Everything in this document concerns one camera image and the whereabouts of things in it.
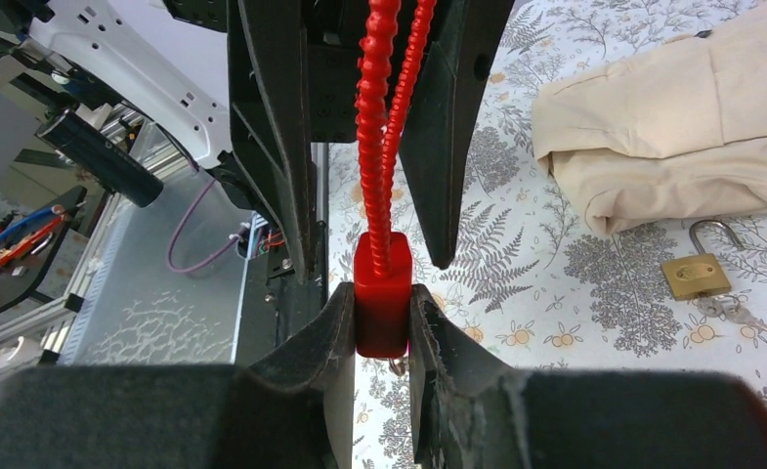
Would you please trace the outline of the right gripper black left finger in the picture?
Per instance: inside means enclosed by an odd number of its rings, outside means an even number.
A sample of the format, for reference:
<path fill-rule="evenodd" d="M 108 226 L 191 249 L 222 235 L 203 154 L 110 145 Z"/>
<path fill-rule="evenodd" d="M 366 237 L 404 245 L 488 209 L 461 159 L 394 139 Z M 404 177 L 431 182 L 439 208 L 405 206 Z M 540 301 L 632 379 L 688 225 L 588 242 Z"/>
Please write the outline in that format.
<path fill-rule="evenodd" d="M 35 366 L 0 387 L 0 468 L 335 468 L 355 291 L 250 366 Z"/>

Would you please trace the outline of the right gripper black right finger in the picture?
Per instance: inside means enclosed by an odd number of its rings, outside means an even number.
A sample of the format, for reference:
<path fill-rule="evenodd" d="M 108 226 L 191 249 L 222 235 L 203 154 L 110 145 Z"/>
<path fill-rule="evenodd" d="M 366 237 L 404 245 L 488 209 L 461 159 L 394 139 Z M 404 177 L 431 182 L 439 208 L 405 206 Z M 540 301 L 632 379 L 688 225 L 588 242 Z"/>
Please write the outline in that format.
<path fill-rule="evenodd" d="M 516 368 L 410 298 L 409 390 L 424 468 L 767 468 L 767 409 L 740 379 Z"/>

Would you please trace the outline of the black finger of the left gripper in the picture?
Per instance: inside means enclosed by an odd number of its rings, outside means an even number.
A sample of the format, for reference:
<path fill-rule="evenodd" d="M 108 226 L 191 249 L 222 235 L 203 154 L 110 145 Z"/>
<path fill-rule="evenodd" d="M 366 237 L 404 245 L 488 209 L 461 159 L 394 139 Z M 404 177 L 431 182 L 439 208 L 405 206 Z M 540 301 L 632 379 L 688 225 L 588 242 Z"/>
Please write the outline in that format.
<path fill-rule="evenodd" d="M 230 1 L 227 9 L 234 153 L 304 282 L 316 266 L 317 237 L 302 4 Z"/>
<path fill-rule="evenodd" d="M 455 257 L 465 168 L 490 68 L 513 4 L 440 1 L 410 100 L 400 157 L 432 264 Z"/>

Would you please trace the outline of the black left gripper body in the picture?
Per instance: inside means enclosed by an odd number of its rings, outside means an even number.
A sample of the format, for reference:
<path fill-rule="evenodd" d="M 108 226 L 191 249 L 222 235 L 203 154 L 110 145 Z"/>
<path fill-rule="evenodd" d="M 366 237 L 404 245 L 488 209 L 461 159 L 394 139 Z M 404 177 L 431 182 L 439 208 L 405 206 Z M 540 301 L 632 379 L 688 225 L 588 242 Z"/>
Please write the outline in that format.
<path fill-rule="evenodd" d="M 358 62 L 362 58 L 360 42 L 366 36 L 368 1 L 306 1 L 304 12 L 308 31 L 308 92 L 310 142 L 313 144 L 353 143 L 356 141 L 355 100 L 361 77 Z M 401 1 L 397 16 L 398 34 L 391 59 L 392 76 L 388 78 L 389 106 L 402 69 L 418 1 Z M 448 15 L 448 1 L 436 1 L 421 74 L 427 69 L 431 44 L 439 41 Z"/>

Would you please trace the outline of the red cable lock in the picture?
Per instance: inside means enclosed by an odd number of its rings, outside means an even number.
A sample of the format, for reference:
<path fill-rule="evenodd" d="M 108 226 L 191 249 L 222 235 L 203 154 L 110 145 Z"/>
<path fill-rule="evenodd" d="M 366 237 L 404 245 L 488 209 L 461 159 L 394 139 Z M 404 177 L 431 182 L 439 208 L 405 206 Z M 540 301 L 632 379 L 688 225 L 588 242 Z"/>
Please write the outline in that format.
<path fill-rule="evenodd" d="M 367 230 L 354 257 L 357 352 L 396 359 L 408 350 L 412 256 L 406 236 L 392 229 L 394 169 L 410 101 L 428 43 L 436 4 L 417 3 L 401 71 L 389 85 L 398 1 L 371 1 L 357 84 L 357 143 Z"/>

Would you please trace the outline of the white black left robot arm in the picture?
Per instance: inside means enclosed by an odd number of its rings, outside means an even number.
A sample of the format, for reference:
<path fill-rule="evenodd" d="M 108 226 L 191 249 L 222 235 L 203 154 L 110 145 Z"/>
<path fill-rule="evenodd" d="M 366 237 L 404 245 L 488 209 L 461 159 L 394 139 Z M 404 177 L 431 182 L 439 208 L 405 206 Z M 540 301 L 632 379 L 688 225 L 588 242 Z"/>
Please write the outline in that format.
<path fill-rule="evenodd" d="M 405 282 L 401 164 L 432 262 L 453 260 L 467 153 L 509 1 L 0 1 L 0 60 L 120 97 L 279 227 L 314 267 L 312 146 L 353 144 L 356 281 Z"/>

